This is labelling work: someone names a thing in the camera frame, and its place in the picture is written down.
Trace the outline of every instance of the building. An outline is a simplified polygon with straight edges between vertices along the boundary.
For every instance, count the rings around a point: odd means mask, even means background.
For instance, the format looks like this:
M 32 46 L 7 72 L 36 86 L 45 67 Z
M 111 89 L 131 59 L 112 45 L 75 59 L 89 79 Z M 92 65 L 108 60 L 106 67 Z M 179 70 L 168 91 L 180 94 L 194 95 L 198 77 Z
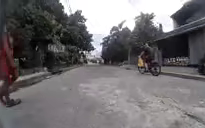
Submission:
M 205 0 L 191 0 L 171 18 L 174 30 L 155 40 L 162 60 L 189 58 L 188 65 L 197 65 L 205 55 Z

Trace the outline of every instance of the road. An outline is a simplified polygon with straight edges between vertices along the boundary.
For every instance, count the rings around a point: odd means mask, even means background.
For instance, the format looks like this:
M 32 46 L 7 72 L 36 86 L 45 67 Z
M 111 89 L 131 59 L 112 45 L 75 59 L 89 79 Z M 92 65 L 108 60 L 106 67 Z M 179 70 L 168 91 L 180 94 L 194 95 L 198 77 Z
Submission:
M 205 82 L 91 65 L 12 94 L 6 128 L 205 128 Z

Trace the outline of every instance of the foot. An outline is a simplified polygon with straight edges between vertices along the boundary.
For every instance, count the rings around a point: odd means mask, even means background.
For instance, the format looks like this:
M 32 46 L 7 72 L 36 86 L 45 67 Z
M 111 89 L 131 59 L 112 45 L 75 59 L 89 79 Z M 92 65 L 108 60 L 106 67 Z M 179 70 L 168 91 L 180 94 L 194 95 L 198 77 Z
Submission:
M 11 99 L 9 102 L 7 102 L 6 107 L 10 108 L 10 107 L 16 106 L 20 103 L 21 103 L 20 99 L 16 99 L 16 100 Z

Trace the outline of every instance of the bicycle wheel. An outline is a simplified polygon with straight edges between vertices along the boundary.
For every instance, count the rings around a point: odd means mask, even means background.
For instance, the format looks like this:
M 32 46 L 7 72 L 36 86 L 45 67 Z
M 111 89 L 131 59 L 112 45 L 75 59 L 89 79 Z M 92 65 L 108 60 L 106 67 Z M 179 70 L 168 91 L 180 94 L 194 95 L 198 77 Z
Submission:
M 153 76 L 159 76 L 161 73 L 161 66 L 158 63 L 153 63 L 150 72 Z
M 138 67 L 138 70 L 141 74 L 144 74 L 146 72 L 146 68 L 145 67 Z

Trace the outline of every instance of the overcast sky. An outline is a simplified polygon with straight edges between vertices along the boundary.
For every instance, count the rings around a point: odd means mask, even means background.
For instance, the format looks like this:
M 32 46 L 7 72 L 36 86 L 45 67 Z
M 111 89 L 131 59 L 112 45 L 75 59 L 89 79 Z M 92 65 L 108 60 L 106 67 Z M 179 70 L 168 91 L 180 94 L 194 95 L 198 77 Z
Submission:
M 82 10 L 87 18 L 87 27 L 94 34 L 94 46 L 99 52 L 99 43 L 109 34 L 112 26 L 127 20 L 126 26 L 134 27 L 134 17 L 140 12 L 154 13 L 155 22 L 163 24 L 165 32 L 173 29 L 170 15 L 182 7 L 186 0 L 69 0 L 73 12 Z M 66 0 L 61 0 L 68 12 Z

